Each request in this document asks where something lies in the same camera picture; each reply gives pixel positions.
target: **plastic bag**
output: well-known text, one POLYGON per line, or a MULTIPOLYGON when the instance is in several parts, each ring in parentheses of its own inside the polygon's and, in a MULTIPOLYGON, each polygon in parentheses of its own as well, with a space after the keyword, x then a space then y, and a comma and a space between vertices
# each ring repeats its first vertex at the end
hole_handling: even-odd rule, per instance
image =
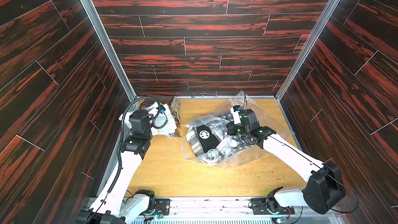
POLYGON ((234 121, 231 108, 236 105, 243 110, 252 109, 261 127, 270 127, 284 139, 290 136, 289 130, 241 91, 216 111, 196 117, 186 124, 188 132, 181 143, 181 152, 186 160, 229 168, 249 163, 267 153, 258 145, 248 144, 239 135, 227 135, 226 124, 234 121))

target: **wire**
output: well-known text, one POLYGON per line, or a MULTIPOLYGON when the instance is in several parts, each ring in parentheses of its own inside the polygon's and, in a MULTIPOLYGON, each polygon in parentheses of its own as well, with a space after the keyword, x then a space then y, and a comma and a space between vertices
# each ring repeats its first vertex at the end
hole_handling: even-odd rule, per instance
POLYGON ((102 207, 102 205, 105 203, 105 199, 108 197, 108 194, 109 194, 109 193, 107 193, 106 196, 105 196, 105 198, 102 200, 102 203, 101 203, 101 205, 97 208, 97 211, 96 211, 95 213, 93 213, 93 215, 90 216, 90 217, 88 218, 88 220, 86 220, 83 224, 89 223, 89 222, 91 221, 91 219, 94 217, 94 215, 97 214, 97 212, 100 210, 100 208, 102 207))
POLYGON ((335 209, 332 209, 332 208, 331 208, 331 210, 334 210, 334 211, 339 212, 339 213, 348 214, 348 213, 354 212, 354 211, 358 208, 358 205, 359 205, 359 197, 358 197, 358 194, 357 194, 353 189, 351 189, 351 188, 345 186, 345 185, 342 184, 341 182, 339 182, 339 181, 337 181, 336 179, 334 179, 331 175, 329 175, 328 173, 326 173, 326 171, 324 171, 323 168, 319 167, 318 165, 316 165, 316 163, 314 163, 314 162, 312 162, 311 160, 309 160, 308 158, 304 157, 302 154, 300 154, 299 152, 297 152, 295 149, 293 149, 293 148, 291 148, 291 149, 292 149, 293 151, 295 151, 297 154, 301 155, 303 158, 307 159, 310 163, 314 164, 316 167, 318 167, 321 171, 323 171, 326 175, 328 175, 330 178, 332 178, 332 179, 333 179, 334 181, 336 181, 338 184, 340 184, 341 186, 346 187, 347 189, 351 190, 352 193, 354 194, 354 196, 355 196, 355 198, 356 198, 356 200, 357 200, 357 205, 355 206, 355 208, 354 208, 353 210, 351 210, 351 211, 339 211, 339 210, 335 210, 335 209))
POLYGON ((296 222, 298 222, 299 219, 301 218, 301 215, 302 215, 302 206, 301 206, 301 213, 300 213, 300 216, 298 217, 298 219, 297 219, 295 222, 292 222, 292 223, 290 223, 290 224, 295 224, 296 222))

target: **black cable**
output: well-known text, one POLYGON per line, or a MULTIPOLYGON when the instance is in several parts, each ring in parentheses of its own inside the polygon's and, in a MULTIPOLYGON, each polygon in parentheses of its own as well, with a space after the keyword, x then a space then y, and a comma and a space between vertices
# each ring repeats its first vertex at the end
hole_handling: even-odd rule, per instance
POLYGON ((135 103, 137 103, 137 102, 139 102, 140 100, 143 100, 143 99, 153 99, 153 100, 155 100, 155 102, 158 104, 159 110, 158 110, 158 112, 155 114, 155 116, 152 118, 152 123, 153 123, 153 124, 154 124, 156 118, 158 117, 158 115, 160 114, 160 102, 158 101, 158 99, 156 99, 156 98, 154 98, 154 97, 150 97, 150 96, 144 96, 144 97, 136 98, 135 100, 133 100, 133 101, 129 104, 129 106, 128 106, 128 107, 126 108, 126 110, 124 111, 123 116, 122 116, 122 128, 121 128, 120 140, 119 140, 119 142, 118 142, 118 147, 117 147, 117 152, 116 152, 116 155, 117 155, 117 162, 118 162, 117 172, 116 172, 116 176, 115 176, 115 178, 113 179, 113 182, 112 182, 111 186, 109 187, 109 189, 108 189, 108 191, 107 191, 108 193, 110 193, 110 192, 112 191, 112 189, 113 189, 113 187, 115 186, 115 184, 116 184, 116 182, 117 182, 117 179, 119 179, 120 173, 121 173, 121 171, 122 171, 122 169, 123 169, 123 167, 122 167, 122 157, 121 157, 121 147, 122 147, 122 145, 123 145, 124 120, 125 120, 125 118, 126 118, 126 114, 127 114, 127 112, 129 111, 130 107, 132 107, 135 103))
POLYGON ((292 222, 292 223, 290 223, 290 224, 295 224, 296 222, 298 222, 299 219, 301 218, 301 215, 302 215, 302 206, 301 206, 301 213, 300 213, 300 216, 298 217, 298 219, 297 219, 295 222, 292 222))
MULTIPOLYGON (((280 142, 280 143, 283 143, 283 142, 277 140, 277 139, 274 138, 274 137, 271 137, 271 138, 275 139, 276 141, 278 141, 278 142, 280 142)), ((355 198, 356 198, 356 200, 357 200, 357 205, 355 206, 355 208, 354 208, 353 210, 347 211, 347 212, 346 212, 346 211, 335 210, 335 209, 332 209, 332 208, 331 208, 331 210, 334 210, 334 211, 339 212, 339 213, 348 214, 348 213, 354 212, 354 211, 358 208, 358 206, 359 206, 359 197, 358 197, 358 194, 357 194, 353 189, 351 189, 351 188, 345 186, 345 185, 342 184, 341 182, 339 182, 339 181, 337 181, 336 179, 334 179, 331 175, 327 174, 326 171, 324 171, 321 167, 319 167, 319 166, 316 165, 314 162, 312 162, 311 160, 309 160, 308 158, 306 158, 305 156, 303 156, 302 154, 300 154, 299 152, 297 152, 295 149, 293 149, 293 148, 291 148, 291 149, 292 149, 293 151, 295 151, 297 154, 301 155, 303 158, 307 159, 310 163, 314 164, 314 165, 315 165, 316 167, 318 167, 321 171, 323 171, 326 175, 328 175, 328 176, 329 176, 330 178, 332 178, 334 181, 336 181, 337 183, 339 183, 341 186, 346 187, 347 189, 351 190, 352 193, 354 194, 354 196, 355 196, 355 198)))
POLYGON ((97 211, 94 212, 93 215, 90 216, 90 217, 88 218, 88 220, 86 220, 83 224, 89 223, 89 222, 91 221, 91 219, 94 217, 94 215, 97 214, 97 212, 100 210, 100 208, 102 207, 102 205, 105 203, 105 199, 107 198, 108 194, 109 194, 109 193, 107 193, 106 196, 105 196, 105 198, 104 198, 104 200, 102 200, 102 203, 101 203, 101 205, 99 206, 99 208, 97 208, 97 211))

